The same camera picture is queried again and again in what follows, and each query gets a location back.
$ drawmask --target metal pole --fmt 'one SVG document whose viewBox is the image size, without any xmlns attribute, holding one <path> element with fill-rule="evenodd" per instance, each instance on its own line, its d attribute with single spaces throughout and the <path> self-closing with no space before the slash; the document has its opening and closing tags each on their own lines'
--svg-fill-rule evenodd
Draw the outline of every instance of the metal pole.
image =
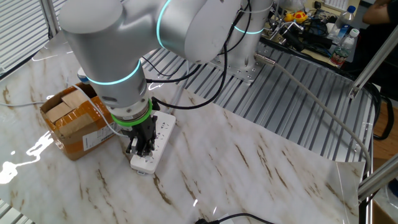
<svg viewBox="0 0 398 224">
<path fill-rule="evenodd" d="M 375 191 L 385 186 L 398 176 L 398 154 L 378 168 L 373 174 L 359 184 L 358 198 L 362 202 Z"/>
<path fill-rule="evenodd" d="M 49 28 L 49 37 L 55 37 L 60 32 L 60 26 L 58 25 L 52 0 L 39 0 L 39 3 L 42 6 L 43 16 Z"/>
<path fill-rule="evenodd" d="M 380 64 L 383 63 L 384 59 L 390 54 L 394 47 L 398 44 L 398 26 L 392 31 L 391 35 L 381 46 L 379 51 L 374 55 L 372 60 L 368 63 L 359 77 L 354 81 L 351 86 L 351 91 L 348 96 L 354 99 L 356 94 L 362 89 L 365 83 L 370 79 L 373 73 L 379 68 Z"/>
</svg>

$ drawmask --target green light ring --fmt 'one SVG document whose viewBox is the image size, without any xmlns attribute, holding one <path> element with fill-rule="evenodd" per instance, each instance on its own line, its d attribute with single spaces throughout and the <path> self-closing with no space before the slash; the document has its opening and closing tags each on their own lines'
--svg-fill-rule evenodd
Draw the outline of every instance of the green light ring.
<svg viewBox="0 0 398 224">
<path fill-rule="evenodd" d="M 150 113 L 152 112 L 152 102 L 151 102 L 151 100 L 148 100 L 148 101 L 149 101 L 148 111 L 142 118 L 138 119 L 137 121 L 125 122 L 125 121 L 121 121 L 121 120 L 117 119 L 115 116 L 113 116 L 113 114 L 111 114 L 114 122 L 116 122 L 118 125 L 124 126 L 124 127 L 131 127 L 131 126 L 141 124 L 149 117 Z"/>
<path fill-rule="evenodd" d="M 169 5 L 169 3 L 171 1 L 172 0 L 167 0 L 167 2 L 164 4 L 162 10 L 160 11 L 159 18 L 157 19 L 157 24 L 156 24 L 157 41 L 159 42 L 160 46 L 162 46 L 163 48 L 165 48 L 165 47 L 163 46 L 162 40 L 160 39 L 160 22 L 162 20 L 162 17 L 163 17 L 164 11 L 166 10 L 166 7 Z"/>
</svg>

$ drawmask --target yellow object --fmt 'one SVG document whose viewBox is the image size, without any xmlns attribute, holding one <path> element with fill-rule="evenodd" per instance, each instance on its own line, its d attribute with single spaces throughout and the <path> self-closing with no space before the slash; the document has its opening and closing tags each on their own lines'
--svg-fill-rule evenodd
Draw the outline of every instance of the yellow object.
<svg viewBox="0 0 398 224">
<path fill-rule="evenodd" d="M 286 14 L 284 21 L 292 22 L 292 21 L 296 20 L 296 23 L 302 23 L 307 19 L 308 19 L 308 16 L 304 12 L 299 11 L 294 14 L 290 14 L 290 13 Z"/>
<path fill-rule="evenodd" d="M 294 20 L 293 14 L 290 14 L 290 13 L 286 14 L 285 19 L 284 19 L 285 22 L 292 22 L 293 20 Z"/>
</svg>

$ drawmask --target teal light ring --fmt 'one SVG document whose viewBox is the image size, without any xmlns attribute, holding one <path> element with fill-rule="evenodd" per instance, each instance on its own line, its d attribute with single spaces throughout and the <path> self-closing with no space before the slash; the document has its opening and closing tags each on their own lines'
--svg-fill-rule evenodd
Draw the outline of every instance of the teal light ring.
<svg viewBox="0 0 398 224">
<path fill-rule="evenodd" d="M 238 31 L 244 33 L 243 30 L 237 28 L 236 26 L 235 26 L 235 29 L 237 29 Z M 246 34 L 259 34 L 259 33 L 261 33 L 263 30 L 264 30 L 264 28 L 263 28 L 262 30 L 260 30 L 260 31 L 257 31 L 257 32 L 246 32 Z"/>
<path fill-rule="evenodd" d="M 141 65 L 141 61 L 138 60 L 138 64 L 137 64 L 136 69 L 134 69 L 134 71 L 132 71 L 132 73 L 130 73 L 130 75 L 128 75 L 128 76 L 126 76 L 126 77 L 124 77 L 124 78 L 122 78 L 122 79 L 120 79 L 120 80 L 118 80 L 118 81 L 113 81 L 113 82 L 97 82 L 97 81 L 94 81 L 94 80 L 92 80 L 92 79 L 90 79 L 90 78 L 88 78 L 88 77 L 87 77 L 87 78 L 88 78 L 88 80 L 89 80 L 90 82 L 95 83 L 95 84 L 97 84 L 97 85 L 115 85 L 115 84 L 124 82 L 124 81 L 128 80 L 129 78 L 131 78 L 131 77 L 138 71 L 138 68 L 140 67 L 140 65 Z"/>
<path fill-rule="evenodd" d="M 172 0 L 167 0 L 167 2 L 164 4 L 160 14 L 159 14 L 159 18 L 157 19 L 157 24 L 156 24 L 156 37 L 157 37 L 157 41 L 159 42 L 160 46 L 162 46 L 163 48 L 165 48 L 162 44 L 162 40 L 160 39 L 160 22 L 162 20 L 164 11 L 166 10 L 166 7 L 169 5 L 169 3 Z"/>
</svg>

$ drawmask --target gray hose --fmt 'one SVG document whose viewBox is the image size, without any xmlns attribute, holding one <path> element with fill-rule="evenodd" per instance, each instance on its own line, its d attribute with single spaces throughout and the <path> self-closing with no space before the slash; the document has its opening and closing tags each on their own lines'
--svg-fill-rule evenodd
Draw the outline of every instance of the gray hose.
<svg viewBox="0 0 398 224">
<path fill-rule="evenodd" d="M 362 143 L 362 141 L 359 139 L 359 137 L 357 137 L 357 135 L 355 135 L 355 133 L 350 130 L 349 127 L 347 127 L 347 125 L 345 125 L 345 123 L 343 123 L 336 115 L 333 114 L 333 112 L 331 112 L 307 87 L 305 87 L 302 83 L 300 83 L 300 81 L 298 81 L 296 78 L 294 78 L 294 76 L 292 74 L 290 74 L 290 72 L 288 72 L 284 67 L 282 67 L 281 65 L 279 65 L 278 63 L 274 64 L 275 67 L 279 68 L 280 70 L 282 70 L 287 76 L 289 76 L 289 78 L 291 80 L 293 80 L 301 89 L 304 90 L 304 92 L 306 92 L 309 96 L 311 96 L 311 98 L 329 115 L 331 116 L 331 118 L 333 118 L 344 130 L 346 130 L 348 132 L 348 134 L 350 134 L 353 139 L 359 144 L 359 146 L 361 146 L 361 149 L 363 151 L 363 154 L 365 155 L 365 159 L 366 159 L 366 164 L 365 164 L 365 173 L 369 172 L 370 170 L 370 164 L 371 164 L 371 156 L 368 152 L 368 149 L 366 148 L 366 146 Z"/>
</svg>

